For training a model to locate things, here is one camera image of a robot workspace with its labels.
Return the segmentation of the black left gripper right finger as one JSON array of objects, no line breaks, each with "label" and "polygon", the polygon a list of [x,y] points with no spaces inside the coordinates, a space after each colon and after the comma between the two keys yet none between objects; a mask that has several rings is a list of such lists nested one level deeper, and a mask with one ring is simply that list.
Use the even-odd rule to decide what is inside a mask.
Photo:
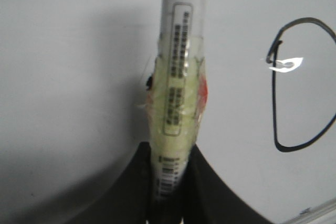
[{"label": "black left gripper right finger", "polygon": [[221,180],[197,145],[190,153],[183,194],[184,223],[271,223]]}]

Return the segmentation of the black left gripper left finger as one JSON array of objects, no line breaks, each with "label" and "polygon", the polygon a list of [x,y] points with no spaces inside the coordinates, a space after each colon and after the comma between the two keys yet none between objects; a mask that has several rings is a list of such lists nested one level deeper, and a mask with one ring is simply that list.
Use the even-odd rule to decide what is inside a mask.
[{"label": "black left gripper left finger", "polygon": [[146,223],[150,175],[150,146],[141,142],[114,184],[67,223]]}]

